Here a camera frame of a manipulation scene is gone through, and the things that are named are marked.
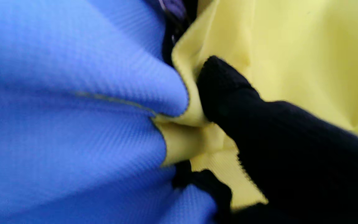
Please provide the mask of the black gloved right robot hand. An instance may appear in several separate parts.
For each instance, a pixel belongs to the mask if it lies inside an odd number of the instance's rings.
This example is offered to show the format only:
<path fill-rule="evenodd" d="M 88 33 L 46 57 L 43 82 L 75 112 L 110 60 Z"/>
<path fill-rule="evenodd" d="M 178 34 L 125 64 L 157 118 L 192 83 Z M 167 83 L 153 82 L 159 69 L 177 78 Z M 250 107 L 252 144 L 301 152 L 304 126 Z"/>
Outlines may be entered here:
<path fill-rule="evenodd" d="M 207 119 L 234 140 L 241 166 L 268 200 L 239 224 L 358 224 L 358 136 L 286 101 L 264 101 L 212 56 L 198 78 Z"/>

